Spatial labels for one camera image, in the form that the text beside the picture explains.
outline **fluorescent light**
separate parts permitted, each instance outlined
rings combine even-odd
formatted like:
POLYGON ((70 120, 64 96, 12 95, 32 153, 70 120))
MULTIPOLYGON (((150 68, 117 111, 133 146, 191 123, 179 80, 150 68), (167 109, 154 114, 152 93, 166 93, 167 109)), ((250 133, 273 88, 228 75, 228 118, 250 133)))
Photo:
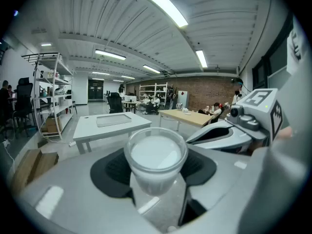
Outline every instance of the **fluorescent light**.
POLYGON ((149 69, 149 70, 152 70, 153 72, 155 72, 155 73, 157 73, 157 74, 160 74, 160 71, 158 71, 158 70, 156 70, 156 69, 154 69, 154 68, 151 68, 151 67, 149 67, 149 66, 147 66, 147 65, 143 65, 143 67, 144 67, 144 68, 147 68, 147 69, 149 69))
POLYGON ((130 76, 121 76, 121 77, 129 78, 129 79, 135 79, 135 78, 130 77, 130 76))
POLYGON ((111 53, 111 52, 99 50, 99 49, 96 49, 96 54, 103 55, 103 56, 108 56, 108 57, 114 57, 114 58, 117 58, 117 59, 120 59, 120 60, 126 60, 126 57, 123 57, 123 56, 120 56, 120 55, 117 55, 117 54, 114 54, 114 53, 111 53))
POLYGON ((182 14, 178 11, 178 9, 173 5, 170 0, 152 0, 154 3, 156 3, 160 8, 162 8, 175 23, 179 26, 185 26, 188 25, 185 18, 182 16, 182 14))
POLYGON ((93 74, 100 74, 100 75, 106 75, 106 76, 109 76, 108 73, 101 73, 101 72, 92 72, 93 74))
POLYGON ((205 56, 204 56, 204 52, 202 50, 198 50, 196 51, 196 54, 200 60, 200 63, 201 63, 201 66, 203 68, 207 68, 207 63, 206 63, 206 59, 205 59, 205 56))

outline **refrigerator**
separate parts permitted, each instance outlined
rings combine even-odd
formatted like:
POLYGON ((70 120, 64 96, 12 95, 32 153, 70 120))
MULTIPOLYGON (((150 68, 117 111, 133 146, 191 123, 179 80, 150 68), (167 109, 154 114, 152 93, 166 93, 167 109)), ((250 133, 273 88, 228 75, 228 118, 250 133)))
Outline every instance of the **refrigerator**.
POLYGON ((187 91, 178 91, 177 103, 182 103, 183 108, 189 108, 190 93, 187 91))

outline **milk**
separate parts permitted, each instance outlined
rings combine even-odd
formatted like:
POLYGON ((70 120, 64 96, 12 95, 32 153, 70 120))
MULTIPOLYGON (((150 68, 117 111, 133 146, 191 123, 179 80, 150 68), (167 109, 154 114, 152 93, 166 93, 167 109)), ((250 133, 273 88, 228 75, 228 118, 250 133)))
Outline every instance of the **milk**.
MULTIPOLYGON (((149 169, 165 169, 181 160, 179 146, 164 136, 148 136, 140 140, 131 152, 132 159, 149 169)), ((144 172, 130 165, 141 189, 149 195, 161 195, 167 192, 182 168, 177 167, 169 172, 144 172)))

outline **white shelving unit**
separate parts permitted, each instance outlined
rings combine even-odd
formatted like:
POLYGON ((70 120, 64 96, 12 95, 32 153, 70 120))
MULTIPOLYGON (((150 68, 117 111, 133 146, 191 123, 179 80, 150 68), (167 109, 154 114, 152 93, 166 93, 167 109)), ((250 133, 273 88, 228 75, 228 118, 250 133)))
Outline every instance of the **white shelving unit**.
MULTIPOLYGON (((37 113, 35 113, 36 125, 38 127, 40 134, 44 138, 59 137, 60 139, 62 139, 61 133, 64 130, 67 123, 73 117, 73 114, 61 114, 59 117, 57 117, 57 114, 62 113, 67 108, 69 108, 73 105, 72 99, 65 99, 65 97, 71 96, 72 94, 64 94, 64 95, 56 95, 55 94, 56 85, 59 85, 59 86, 70 85, 71 90, 72 90, 72 84, 73 84, 73 79, 74 79, 73 73, 62 63, 60 57, 61 57, 60 53, 38 54, 36 65, 35 65, 34 80, 50 84, 51 85, 50 89, 52 89, 52 91, 53 91, 52 96, 36 97, 36 93, 35 93, 36 82, 34 82, 34 98, 35 98, 35 100, 47 99, 47 98, 51 99, 50 109, 44 110, 40 113, 41 115, 46 116, 44 121, 42 122, 42 124, 39 124, 37 113), (53 71, 53 77, 52 78, 36 78, 37 71, 40 72, 39 64, 41 64, 44 67, 52 70, 53 71), (71 80, 66 81, 66 80, 62 79, 61 76, 70 76, 71 80), (41 130, 41 128, 45 124, 46 119, 51 114, 54 115, 57 131, 55 133, 43 132, 41 130)), ((34 111, 37 112, 36 103, 34 103, 34 111)))
POLYGON ((155 96, 157 93, 159 93, 159 95, 160 95, 160 105, 163 105, 164 108, 165 108, 166 100, 167 100, 167 93, 168 92, 169 92, 169 90, 168 90, 168 83, 166 83, 166 84, 157 84, 157 83, 155 83, 154 85, 145 85, 145 86, 141 86, 140 85, 139 96, 140 97, 144 97, 144 95, 142 93, 147 93, 148 95, 150 95, 150 93, 153 93, 153 96, 155 96), (144 88, 144 87, 153 88, 153 90, 141 90, 141 88, 144 88), (157 90, 157 87, 165 87, 166 89, 165 89, 165 91, 160 91, 160 90, 157 90))

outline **plastic cup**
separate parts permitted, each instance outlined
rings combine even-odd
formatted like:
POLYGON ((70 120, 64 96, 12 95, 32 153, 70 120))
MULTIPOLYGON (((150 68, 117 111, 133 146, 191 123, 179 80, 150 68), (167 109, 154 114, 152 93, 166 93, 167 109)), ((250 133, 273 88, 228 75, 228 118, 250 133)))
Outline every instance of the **plastic cup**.
POLYGON ((188 149, 176 132, 153 127, 130 136, 124 153, 142 191, 158 196, 173 185, 188 149))

